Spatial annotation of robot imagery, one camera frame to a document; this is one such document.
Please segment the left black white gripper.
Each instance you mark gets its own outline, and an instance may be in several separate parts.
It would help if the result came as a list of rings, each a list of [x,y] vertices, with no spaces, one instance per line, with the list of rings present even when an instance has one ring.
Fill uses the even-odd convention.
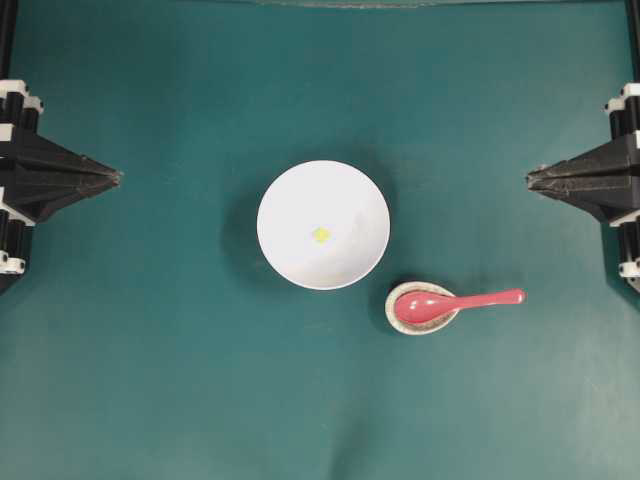
[[[36,224],[120,184],[119,171],[33,133],[43,111],[23,80],[1,81],[2,275],[26,272]]]

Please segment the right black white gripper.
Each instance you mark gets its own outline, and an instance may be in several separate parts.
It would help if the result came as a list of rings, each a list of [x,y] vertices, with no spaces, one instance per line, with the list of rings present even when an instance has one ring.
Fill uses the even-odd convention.
[[[620,277],[639,276],[639,180],[560,179],[632,174],[639,169],[639,84],[605,105],[613,140],[527,174],[528,189],[583,210],[617,231]]]

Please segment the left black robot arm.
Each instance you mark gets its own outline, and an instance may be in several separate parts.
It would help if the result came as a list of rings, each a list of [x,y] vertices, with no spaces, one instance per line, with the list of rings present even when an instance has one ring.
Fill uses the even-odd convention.
[[[43,101],[9,77],[18,3],[1,3],[1,288],[30,263],[35,226],[120,184],[121,173],[38,134]]]

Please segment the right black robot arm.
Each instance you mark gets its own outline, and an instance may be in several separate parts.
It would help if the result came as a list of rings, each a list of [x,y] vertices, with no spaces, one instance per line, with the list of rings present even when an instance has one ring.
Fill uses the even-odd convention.
[[[527,188],[562,201],[617,231],[619,277],[639,288],[639,3],[627,1],[633,81],[605,106],[611,140],[527,174]]]

